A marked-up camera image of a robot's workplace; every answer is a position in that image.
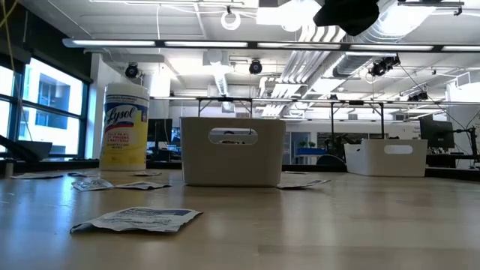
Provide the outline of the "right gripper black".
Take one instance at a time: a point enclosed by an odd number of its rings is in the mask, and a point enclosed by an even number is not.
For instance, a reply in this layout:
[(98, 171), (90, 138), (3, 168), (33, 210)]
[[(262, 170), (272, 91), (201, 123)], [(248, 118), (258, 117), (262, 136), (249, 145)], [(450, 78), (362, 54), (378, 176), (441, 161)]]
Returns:
[(356, 36), (372, 26), (380, 15), (378, 0), (325, 0), (313, 16), (316, 26), (339, 26)]

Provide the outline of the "long LED light bar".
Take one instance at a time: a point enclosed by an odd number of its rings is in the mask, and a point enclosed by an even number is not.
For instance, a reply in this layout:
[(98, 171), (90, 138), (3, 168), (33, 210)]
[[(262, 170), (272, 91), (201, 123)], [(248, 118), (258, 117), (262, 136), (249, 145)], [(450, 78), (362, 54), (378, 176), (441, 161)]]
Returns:
[(480, 44), (412, 44), (412, 43), (342, 43), (288, 41), (219, 41), (219, 40), (98, 40), (65, 38), (68, 48), (171, 48), (171, 49), (240, 49), (306, 50), (389, 53), (480, 53)]

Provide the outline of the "black computer monitor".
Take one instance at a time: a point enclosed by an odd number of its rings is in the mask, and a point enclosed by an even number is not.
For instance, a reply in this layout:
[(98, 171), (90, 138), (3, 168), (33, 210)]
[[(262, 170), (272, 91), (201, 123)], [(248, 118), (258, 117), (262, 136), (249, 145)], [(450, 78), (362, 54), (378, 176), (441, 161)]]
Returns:
[(419, 119), (420, 133), (429, 148), (453, 149), (455, 138), (453, 124), (449, 121), (433, 120), (431, 115)]
[(172, 139), (173, 120), (171, 118), (151, 118), (148, 120), (148, 142), (168, 143)]

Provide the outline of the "white plastic bin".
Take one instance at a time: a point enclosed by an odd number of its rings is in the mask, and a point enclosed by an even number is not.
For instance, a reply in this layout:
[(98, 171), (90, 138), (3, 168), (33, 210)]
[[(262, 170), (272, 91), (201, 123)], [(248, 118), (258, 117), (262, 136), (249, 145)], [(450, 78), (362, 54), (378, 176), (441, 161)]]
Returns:
[(424, 177), (426, 139), (364, 139), (344, 144), (348, 173), (362, 176)]

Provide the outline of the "light grey plastic bin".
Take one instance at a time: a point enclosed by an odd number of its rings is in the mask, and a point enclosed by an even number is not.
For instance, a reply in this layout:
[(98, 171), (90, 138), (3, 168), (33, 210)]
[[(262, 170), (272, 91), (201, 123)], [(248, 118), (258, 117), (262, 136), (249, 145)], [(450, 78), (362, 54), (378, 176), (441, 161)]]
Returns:
[(180, 128), (186, 185), (274, 188), (280, 183), (285, 121), (183, 117)]

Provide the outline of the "yellow Lysol wipes canister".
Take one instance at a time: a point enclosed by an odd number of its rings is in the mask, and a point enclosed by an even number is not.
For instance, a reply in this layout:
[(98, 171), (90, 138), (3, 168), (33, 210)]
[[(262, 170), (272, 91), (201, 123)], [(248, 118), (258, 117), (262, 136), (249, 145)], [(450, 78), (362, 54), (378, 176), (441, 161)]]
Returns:
[(146, 168), (149, 93), (140, 85), (106, 86), (99, 167), (104, 171)]

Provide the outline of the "black metal workstation frame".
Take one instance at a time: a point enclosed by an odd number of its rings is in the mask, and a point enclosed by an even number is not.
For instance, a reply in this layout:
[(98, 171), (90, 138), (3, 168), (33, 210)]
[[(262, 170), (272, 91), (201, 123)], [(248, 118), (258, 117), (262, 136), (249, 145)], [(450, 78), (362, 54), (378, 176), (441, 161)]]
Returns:
[(319, 99), (295, 99), (295, 98), (252, 98), (252, 97), (195, 97), (195, 101), (198, 101), (198, 116), (201, 114), (201, 103), (203, 101), (217, 101), (217, 102), (240, 102), (240, 101), (245, 101), (250, 104), (248, 109), (250, 110), (250, 115), (252, 116), (252, 110), (253, 110), (253, 104), (254, 103), (282, 103), (282, 104), (290, 104), (290, 103), (296, 103), (296, 102), (305, 102), (305, 103), (312, 103), (312, 104), (319, 104), (319, 103), (327, 103), (330, 107), (331, 110), (331, 133), (332, 135), (335, 135), (335, 129), (334, 129), (334, 104), (341, 104), (341, 105), (350, 105), (350, 106), (364, 106), (364, 105), (369, 105), (374, 111), (376, 111), (377, 114), (380, 115), (380, 124), (381, 124), (381, 138), (385, 139), (386, 138), (386, 132), (385, 132), (385, 117), (384, 117), (384, 104), (386, 103), (385, 101), (372, 101), (372, 100), (319, 100)]

